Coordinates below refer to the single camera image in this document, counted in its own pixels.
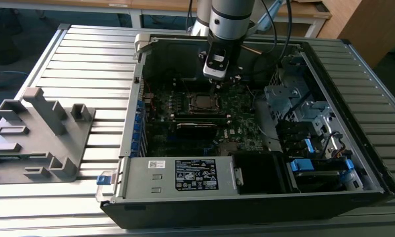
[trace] power supply label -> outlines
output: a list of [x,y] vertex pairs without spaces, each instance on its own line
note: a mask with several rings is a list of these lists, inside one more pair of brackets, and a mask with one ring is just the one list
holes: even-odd
[[176,160],[176,190],[217,190],[213,159]]

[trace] wooden cabinet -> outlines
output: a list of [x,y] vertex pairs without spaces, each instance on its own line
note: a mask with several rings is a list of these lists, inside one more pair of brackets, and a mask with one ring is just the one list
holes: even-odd
[[370,67],[395,46],[395,0],[323,0],[332,18],[319,38],[348,39]]

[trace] aluminum slotted table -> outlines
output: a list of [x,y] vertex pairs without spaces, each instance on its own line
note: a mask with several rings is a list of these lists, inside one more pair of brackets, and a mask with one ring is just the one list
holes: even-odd
[[[74,25],[61,25],[54,33],[16,99],[25,87],[41,87],[45,98],[58,100],[64,107],[84,103],[97,109],[93,128],[74,182],[0,185],[0,236],[240,236],[272,231],[271,236],[288,236],[292,231],[300,236],[395,236],[395,200],[324,221],[135,231],[117,227],[95,199],[96,177],[117,166],[139,33],[183,34]],[[395,178],[395,98],[351,45],[340,40],[298,39],[312,46]],[[112,187],[105,186],[103,193],[111,195]]]

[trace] motherboard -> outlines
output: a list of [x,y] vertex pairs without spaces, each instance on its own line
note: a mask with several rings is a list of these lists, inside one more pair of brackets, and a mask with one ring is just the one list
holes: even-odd
[[144,91],[148,157],[228,156],[265,149],[252,108],[261,91],[169,76],[147,80]]

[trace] desk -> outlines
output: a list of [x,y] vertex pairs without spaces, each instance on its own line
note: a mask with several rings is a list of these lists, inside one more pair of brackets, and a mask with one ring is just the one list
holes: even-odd
[[[306,37],[315,38],[327,19],[328,12],[318,11],[314,3],[292,2],[294,23],[310,24]],[[187,0],[0,0],[0,7],[34,10],[80,11],[129,14],[132,27],[143,27],[143,15],[187,16]],[[193,0],[192,16],[196,16],[196,0]],[[275,22],[288,22],[287,8],[283,5]]]

